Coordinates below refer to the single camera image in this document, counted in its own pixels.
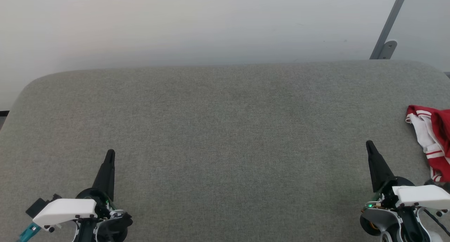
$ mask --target white wall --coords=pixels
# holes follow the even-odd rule
[[[450,72],[450,0],[405,0],[389,32],[391,59],[425,62]]]
[[[368,59],[395,0],[0,0],[0,110],[74,69]]]

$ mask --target red and white cloth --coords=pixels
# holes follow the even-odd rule
[[[411,105],[406,122],[414,125],[418,143],[423,147],[436,182],[450,182],[450,109]]]

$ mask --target black cable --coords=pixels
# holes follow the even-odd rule
[[[440,226],[440,227],[445,231],[445,233],[446,233],[447,235],[450,236],[450,232],[447,230],[447,228],[446,228],[442,223],[440,223],[439,220],[437,220],[437,218],[436,218],[434,215],[432,215],[428,210],[423,210],[423,211],[424,211],[427,215],[429,215],[429,216],[431,217],[431,219],[433,219],[433,221],[435,221],[435,222],[437,223],[437,225]]]

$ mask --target robotic arm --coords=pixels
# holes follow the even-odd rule
[[[131,216],[114,204],[114,150],[108,150],[105,161],[89,189],[75,199],[63,199],[55,194],[52,200],[39,198],[26,213],[33,222],[17,242],[27,242],[41,229],[52,233],[55,226],[73,221],[76,224],[72,242],[123,242],[127,237]]]
[[[426,212],[450,236],[447,229],[429,210],[441,217],[450,208],[450,194],[429,181],[415,186],[408,179],[394,176],[372,141],[366,142],[372,188],[375,193],[361,211],[360,223],[370,235],[381,236],[381,242],[442,242],[441,237],[427,231],[419,213]]]

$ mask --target gray fabric surface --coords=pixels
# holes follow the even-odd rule
[[[3,123],[5,122],[6,116],[0,116],[0,129],[3,126]]]
[[[442,72],[391,60],[48,75],[0,131],[0,241],[31,222],[38,197],[91,186],[110,148],[128,242],[378,241],[359,224],[373,195],[365,141],[422,184],[429,168],[405,111],[449,98]]]

